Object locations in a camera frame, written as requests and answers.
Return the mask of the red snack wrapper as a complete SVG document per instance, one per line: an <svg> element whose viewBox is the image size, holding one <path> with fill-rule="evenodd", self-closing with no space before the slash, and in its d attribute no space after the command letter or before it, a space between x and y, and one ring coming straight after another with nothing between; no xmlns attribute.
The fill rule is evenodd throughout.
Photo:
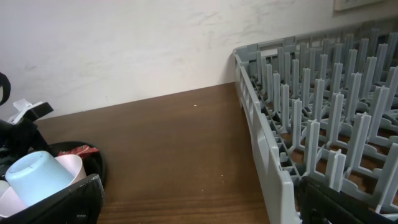
<svg viewBox="0 0 398 224"><path fill-rule="evenodd" d="M60 151L58 153L58 156L64 156L67 154L73 154L76 156L81 157L82 159L85 159L87 157L92 156L93 154L99 152L99 150L95 147L90 147L89 145L83 145L83 146L78 146L72 150L69 151Z"/></svg>

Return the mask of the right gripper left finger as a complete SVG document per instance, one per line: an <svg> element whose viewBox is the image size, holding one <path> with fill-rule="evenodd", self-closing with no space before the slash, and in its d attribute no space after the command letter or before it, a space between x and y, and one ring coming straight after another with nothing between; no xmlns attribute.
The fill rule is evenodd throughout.
<svg viewBox="0 0 398 224"><path fill-rule="evenodd" d="M104 188L98 174L91 174L1 224L96 224L103 206Z"/></svg>

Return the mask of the grey-white plate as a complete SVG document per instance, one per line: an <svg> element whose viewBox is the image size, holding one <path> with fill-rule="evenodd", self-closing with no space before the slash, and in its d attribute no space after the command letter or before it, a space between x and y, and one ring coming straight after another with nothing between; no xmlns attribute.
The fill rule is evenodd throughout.
<svg viewBox="0 0 398 224"><path fill-rule="evenodd" d="M6 190L10 187L9 183L5 180L0 180L0 197L6 192Z"/></svg>

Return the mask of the grey dishwasher rack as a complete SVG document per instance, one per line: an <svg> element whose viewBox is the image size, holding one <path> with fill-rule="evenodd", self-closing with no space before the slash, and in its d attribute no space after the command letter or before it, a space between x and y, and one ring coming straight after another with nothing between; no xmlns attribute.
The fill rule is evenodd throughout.
<svg viewBox="0 0 398 224"><path fill-rule="evenodd" d="M306 181L397 221L397 18L233 50L236 89L271 223L333 223Z"/></svg>

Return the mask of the white bowl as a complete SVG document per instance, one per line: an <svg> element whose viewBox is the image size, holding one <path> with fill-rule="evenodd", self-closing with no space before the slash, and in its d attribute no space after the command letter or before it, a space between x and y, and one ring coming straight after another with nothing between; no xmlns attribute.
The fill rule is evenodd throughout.
<svg viewBox="0 0 398 224"><path fill-rule="evenodd" d="M74 179L68 186L86 177L85 168L79 156L67 154L55 158L74 176ZM28 206L22 202L11 186L1 197L1 217L3 218L8 218L26 208Z"/></svg>

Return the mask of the light blue cup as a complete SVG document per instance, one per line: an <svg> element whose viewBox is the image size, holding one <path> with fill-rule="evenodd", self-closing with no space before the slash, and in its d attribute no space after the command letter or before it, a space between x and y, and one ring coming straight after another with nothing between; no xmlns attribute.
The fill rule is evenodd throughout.
<svg viewBox="0 0 398 224"><path fill-rule="evenodd" d="M67 187L74 179L49 152L32 152L13 163L6 171L6 180L26 206Z"/></svg>

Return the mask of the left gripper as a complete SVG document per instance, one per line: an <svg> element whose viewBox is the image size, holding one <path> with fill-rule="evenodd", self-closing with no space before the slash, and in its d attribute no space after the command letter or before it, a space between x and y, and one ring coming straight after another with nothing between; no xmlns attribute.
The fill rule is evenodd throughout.
<svg viewBox="0 0 398 224"><path fill-rule="evenodd" d="M1 121L1 174L5 174L8 168L28 154L30 149L51 151L34 123L53 111L50 104L43 101L30 103L21 99L13 105L19 112L8 121Z"/></svg>

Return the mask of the round black serving tray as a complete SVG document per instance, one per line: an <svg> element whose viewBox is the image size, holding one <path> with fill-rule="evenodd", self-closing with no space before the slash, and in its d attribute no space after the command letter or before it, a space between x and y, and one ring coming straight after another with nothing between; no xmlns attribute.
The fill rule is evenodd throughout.
<svg viewBox="0 0 398 224"><path fill-rule="evenodd" d="M87 142L65 141L65 142L58 142L55 144L50 144L49 152L53 156L58 156L58 153L60 151L69 151L78 146L83 146L83 145L89 145L90 147L97 148L96 146L94 146L90 143L87 143ZM106 161L105 161L103 153L99 150L99 152L93 154L92 156L82 159L82 162L83 162L83 167L85 168L86 175L98 174L101 179L103 188L105 188L105 186L106 186Z"/></svg>

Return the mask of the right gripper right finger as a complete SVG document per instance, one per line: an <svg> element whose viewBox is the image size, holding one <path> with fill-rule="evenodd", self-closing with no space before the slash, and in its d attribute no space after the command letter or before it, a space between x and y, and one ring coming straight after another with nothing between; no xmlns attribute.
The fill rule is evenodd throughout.
<svg viewBox="0 0 398 224"><path fill-rule="evenodd" d="M309 176L300 181L298 207L303 223L397 224L397 220L388 219L358 199L337 192Z"/></svg>

